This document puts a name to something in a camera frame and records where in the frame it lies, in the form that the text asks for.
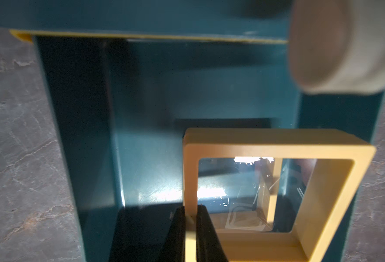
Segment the large tan brooch box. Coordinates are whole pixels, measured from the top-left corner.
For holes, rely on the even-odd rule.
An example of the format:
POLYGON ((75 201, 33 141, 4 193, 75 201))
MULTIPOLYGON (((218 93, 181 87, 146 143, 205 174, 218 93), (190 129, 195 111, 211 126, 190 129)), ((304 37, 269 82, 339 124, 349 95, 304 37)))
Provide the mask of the large tan brooch box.
POLYGON ((315 159, 289 233, 221 233, 231 262, 319 262, 366 173, 376 148, 335 129, 189 128, 183 138, 185 260, 199 257, 198 174, 203 158, 315 159))
POLYGON ((281 163, 273 157, 222 158, 227 173, 222 175, 220 199, 206 199, 217 233, 262 233, 274 226, 281 163))

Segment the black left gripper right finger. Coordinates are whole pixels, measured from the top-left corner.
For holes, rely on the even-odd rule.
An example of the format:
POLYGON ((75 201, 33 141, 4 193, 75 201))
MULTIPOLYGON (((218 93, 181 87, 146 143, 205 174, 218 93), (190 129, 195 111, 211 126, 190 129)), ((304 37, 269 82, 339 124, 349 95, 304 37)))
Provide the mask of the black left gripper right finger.
POLYGON ((198 262, 228 262, 207 208, 198 206, 196 216, 196 256, 198 262))

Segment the teal bottom drawer yellow case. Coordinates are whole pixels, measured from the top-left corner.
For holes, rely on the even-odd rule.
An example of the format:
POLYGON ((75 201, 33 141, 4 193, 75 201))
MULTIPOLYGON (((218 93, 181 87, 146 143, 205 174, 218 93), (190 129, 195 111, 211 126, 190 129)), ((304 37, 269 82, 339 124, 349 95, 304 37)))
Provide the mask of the teal bottom drawer yellow case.
MULTIPOLYGON (((384 96, 303 93, 284 44, 14 35, 41 62, 87 262, 159 261, 184 207, 187 129, 335 129, 371 144, 384 96)), ((225 194, 221 159, 199 160, 198 206, 225 194)), ((269 233, 289 233, 317 161, 276 162, 269 233)), ((353 199, 320 262, 341 260, 353 199)))

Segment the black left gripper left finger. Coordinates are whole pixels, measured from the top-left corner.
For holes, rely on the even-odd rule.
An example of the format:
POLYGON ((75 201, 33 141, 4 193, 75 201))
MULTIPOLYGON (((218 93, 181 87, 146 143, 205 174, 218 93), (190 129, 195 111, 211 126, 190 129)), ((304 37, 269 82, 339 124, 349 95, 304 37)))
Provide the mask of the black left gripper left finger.
POLYGON ((186 216, 184 207, 179 207, 172 219, 164 245, 159 254, 160 262, 185 261, 186 216))

